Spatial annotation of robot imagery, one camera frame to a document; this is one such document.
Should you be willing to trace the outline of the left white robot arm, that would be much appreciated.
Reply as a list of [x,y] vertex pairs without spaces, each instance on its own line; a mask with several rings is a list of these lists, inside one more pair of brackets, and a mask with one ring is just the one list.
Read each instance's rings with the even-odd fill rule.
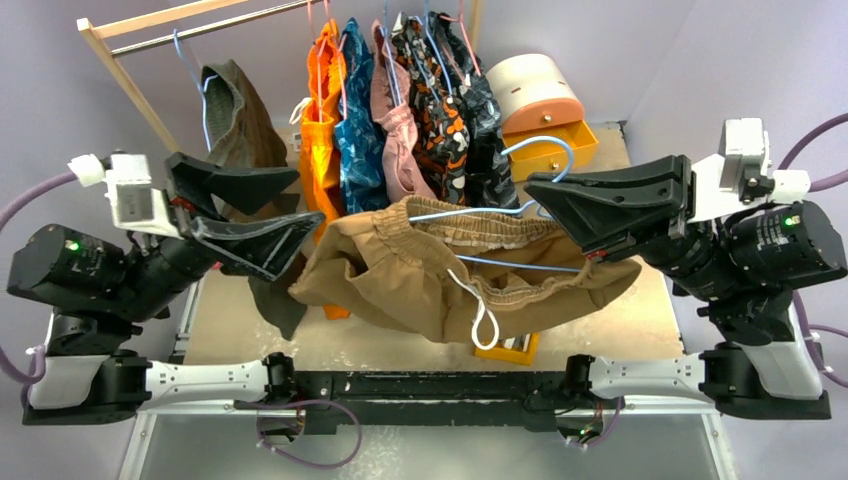
[[171,302],[214,267],[227,275],[279,279],[324,221],[319,212],[293,211],[234,223],[218,212],[223,201],[240,213],[257,213],[298,179],[295,169],[224,167],[181,152],[165,166],[166,186],[158,189],[144,155],[83,155],[66,174],[24,194],[30,201],[72,181],[104,184],[114,226],[141,234],[124,250],[48,224],[12,256],[8,293],[52,310],[45,342],[31,351],[33,372],[3,365],[24,388],[24,424],[103,425],[140,410],[211,400],[284,409],[297,399],[293,362],[282,354],[183,366],[124,348],[143,322],[167,317]]

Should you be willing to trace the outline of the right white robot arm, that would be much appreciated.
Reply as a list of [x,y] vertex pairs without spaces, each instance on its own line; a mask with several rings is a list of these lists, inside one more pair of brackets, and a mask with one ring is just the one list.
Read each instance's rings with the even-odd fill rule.
[[668,277],[677,296],[700,302],[722,340],[714,348],[662,361],[574,355],[561,381],[576,407],[627,395],[690,398],[748,420],[827,420],[823,388],[793,303],[802,288],[842,279],[840,234],[804,199],[755,205],[697,219],[717,204],[705,162],[671,155],[619,170],[557,179],[530,175],[525,190],[592,263],[633,256]]

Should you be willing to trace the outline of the tan brown shorts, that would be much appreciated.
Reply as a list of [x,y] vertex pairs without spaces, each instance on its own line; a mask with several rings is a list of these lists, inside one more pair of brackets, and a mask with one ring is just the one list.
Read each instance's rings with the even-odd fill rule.
[[487,345],[593,314],[640,272],[588,260],[551,220],[411,196],[332,221],[290,294],[432,342]]

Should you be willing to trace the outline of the light blue wire hanger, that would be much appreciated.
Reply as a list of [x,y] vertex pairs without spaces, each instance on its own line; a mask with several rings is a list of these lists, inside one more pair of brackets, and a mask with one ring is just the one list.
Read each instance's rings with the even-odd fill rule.
[[[554,136],[550,135],[537,135],[530,137],[525,140],[521,140],[513,146],[505,148],[501,154],[507,156],[512,154],[518,150],[521,150],[529,145],[537,144],[537,143],[550,143],[556,146],[559,146],[563,149],[567,156],[567,162],[564,169],[556,174],[554,178],[551,180],[552,183],[561,182],[571,171],[574,163],[575,163],[575,154],[573,152],[572,147],[565,141]],[[536,200],[530,200],[525,204],[522,204],[517,208],[493,208],[493,207],[479,207],[479,208],[465,208],[455,211],[446,211],[440,213],[432,213],[425,214],[419,216],[413,216],[409,218],[410,223],[418,223],[425,221],[438,220],[443,218],[455,217],[455,216],[468,216],[468,215],[477,215],[483,213],[492,213],[492,214],[503,214],[508,216],[521,216],[531,207],[536,207],[536,212],[540,213],[542,210],[542,206]],[[493,266],[501,266],[501,267],[511,267],[525,270],[534,270],[534,271],[547,271],[547,272],[557,272],[557,273],[578,273],[580,271],[579,268],[571,268],[571,267],[558,267],[558,266],[547,266],[547,265],[533,265],[533,264],[523,264],[523,263],[515,263],[515,262],[505,262],[499,260],[486,259],[482,257],[476,256],[466,256],[466,255],[458,255],[458,258],[463,261],[484,264],[484,265],[493,265]]]

